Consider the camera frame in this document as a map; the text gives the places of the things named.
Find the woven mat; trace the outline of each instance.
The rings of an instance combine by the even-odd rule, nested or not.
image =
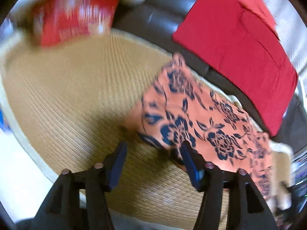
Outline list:
[[[56,172],[85,170],[124,138],[122,121],[170,56],[120,32],[11,54],[3,85],[30,144]],[[192,229],[202,193],[164,152],[133,140],[111,209]],[[227,220],[224,192],[222,224]]]

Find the red printed package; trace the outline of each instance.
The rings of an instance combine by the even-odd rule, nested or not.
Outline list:
[[[33,10],[39,44],[53,46],[78,35],[110,30],[119,0],[46,0]]]

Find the red folded shirt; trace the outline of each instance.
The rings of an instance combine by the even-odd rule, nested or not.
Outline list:
[[[298,75],[257,15],[237,0],[197,0],[172,37],[240,88],[277,134]]]

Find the pink fabric with black flowers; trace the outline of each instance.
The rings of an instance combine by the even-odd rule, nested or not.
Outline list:
[[[179,54],[162,68],[125,125],[143,141],[168,150],[179,165],[179,147],[188,140],[220,169],[245,169],[262,195],[269,195],[268,134],[257,132],[244,110],[198,83]]]

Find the bolt head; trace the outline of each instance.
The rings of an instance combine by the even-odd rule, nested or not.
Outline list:
[[[69,169],[63,169],[62,170],[62,175],[67,175],[70,172]]]
[[[101,169],[103,167],[103,163],[96,163],[95,169]]]
[[[247,172],[244,169],[239,169],[238,172],[239,172],[240,175],[246,175],[247,174]]]
[[[213,169],[214,168],[214,164],[212,162],[206,162],[206,168],[208,169]]]

